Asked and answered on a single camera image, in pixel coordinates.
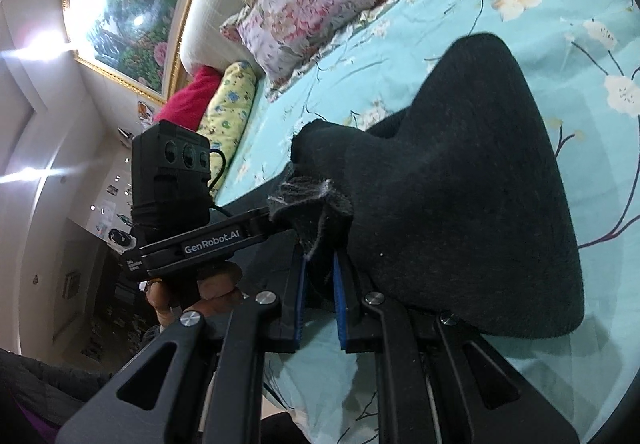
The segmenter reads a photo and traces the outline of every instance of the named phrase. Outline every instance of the bed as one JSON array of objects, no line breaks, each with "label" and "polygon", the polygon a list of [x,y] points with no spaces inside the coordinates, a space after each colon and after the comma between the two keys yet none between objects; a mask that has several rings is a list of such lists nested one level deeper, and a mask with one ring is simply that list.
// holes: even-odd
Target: bed
[{"label": "bed", "polygon": [[[188,70],[197,63],[225,68],[241,58],[254,62],[216,29],[240,1],[215,1],[193,2],[181,51]],[[194,12],[201,17],[192,18]],[[264,79],[258,84],[217,203],[280,173],[293,135],[306,123],[323,119],[366,129],[408,106],[445,49],[474,32],[492,32],[506,42],[545,119],[580,244],[586,297],[585,320],[568,336],[489,340],[588,442],[640,366],[640,10],[634,0],[400,0],[363,30],[339,37],[281,94],[268,94]],[[324,351],[333,352],[334,325],[310,322],[320,323]],[[310,357],[301,353],[299,359]],[[349,363],[358,380],[372,373],[365,361]],[[321,385],[296,376],[288,358],[274,356],[269,365],[292,389],[304,383],[311,397],[322,398]],[[300,408],[300,399],[290,398],[287,407],[306,419],[314,443],[375,442],[375,417],[358,418],[374,396],[355,379],[351,388],[341,394],[353,397],[351,418],[342,407],[322,413],[317,406]],[[362,413],[372,414],[374,407],[370,403]],[[323,418],[330,422],[311,422]]]}]

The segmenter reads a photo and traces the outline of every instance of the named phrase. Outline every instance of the yellow patterned bolster pillow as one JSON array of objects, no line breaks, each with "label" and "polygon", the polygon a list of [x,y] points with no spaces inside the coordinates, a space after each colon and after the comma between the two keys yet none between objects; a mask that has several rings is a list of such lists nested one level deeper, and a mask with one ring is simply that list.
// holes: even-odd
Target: yellow patterned bolster pillow
[{"label": "yellow patterned bolster pillow", "polygon": [[[254,103],[255,84],[254,71],[247,61],[235,62],[229,66],[222,77],[218,91],[211,99],[200,121],[198,133],[209,139],[209,145],[212,148],[217,148],[225,154],[226,169],[244,133],[244,127]],[[211,178],[214,179],[220,171],[222,160],[215,153],[210,154],[209,159]],[[216,196],[225,176],[226,170],[225,175],[211,189],[213,197]]]}]

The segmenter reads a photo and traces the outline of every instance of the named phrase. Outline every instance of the human hand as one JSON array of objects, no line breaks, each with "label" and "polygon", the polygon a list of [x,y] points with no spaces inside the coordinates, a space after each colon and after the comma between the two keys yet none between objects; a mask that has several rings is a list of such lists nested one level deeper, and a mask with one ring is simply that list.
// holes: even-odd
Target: human hand
[{"label": "human hand", "polygon": [[[220,264],[218,270],[216,275],[198,281],[202,299],[186,310],[197,310],[204,316],[212,316],[229,312],[242,301],[242,293],[236,286],[242,278],[242,270],[228,261]],[[147,287],[146,300],[156,310],[158,322],[163,328],[175,321],[169,306],[172,304],[171,291],[166,283],[157,281]]]}]

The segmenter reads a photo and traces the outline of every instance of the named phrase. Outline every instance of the triangular cutout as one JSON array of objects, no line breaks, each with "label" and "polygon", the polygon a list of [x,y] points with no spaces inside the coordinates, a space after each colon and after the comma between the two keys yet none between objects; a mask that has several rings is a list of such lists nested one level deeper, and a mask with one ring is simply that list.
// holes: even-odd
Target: triangular cutout
[{"label": "triangular cutout", "polygon": [[164,377],[169,371],[177,345],[168,343],[156,352],[116,394],[120,400],[150,411],[156,406]]},{"label": "triangular cutout", "polygon": [[463,351],[476,379],[482,403],[488,410],[495,410],[520,398],[515,385],[476,344],[466,343]]}]

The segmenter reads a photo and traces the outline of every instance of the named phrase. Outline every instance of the metal bolt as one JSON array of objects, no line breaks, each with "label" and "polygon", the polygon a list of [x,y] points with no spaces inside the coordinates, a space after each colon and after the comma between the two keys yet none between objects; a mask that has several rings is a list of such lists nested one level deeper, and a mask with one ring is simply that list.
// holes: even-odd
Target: metal bolt
[{"label": "metal bolt", "polygon": [[440,314],[440,322],[447,327],[454,327],[458,324],[458,318],[451,312],[443,312]]},{"label": "metal bolt", "polygon": [[195,310],[190,310],[180,316],[180,324],[183,327],[193,327],[200,322],[200,318],[202,318],[202,314]]},{"label": "metal bolt", "polygon": [[270,290],[263,290],[262,292],[258,292],[255,300],[260,303],[260,305],[271,305],[276,300],[276,295]]},{"label": "metal bolt", "polygon": [[369,305],[382,305],[385,302],[385,295],[382,292],[369,292],[364,300]]}]

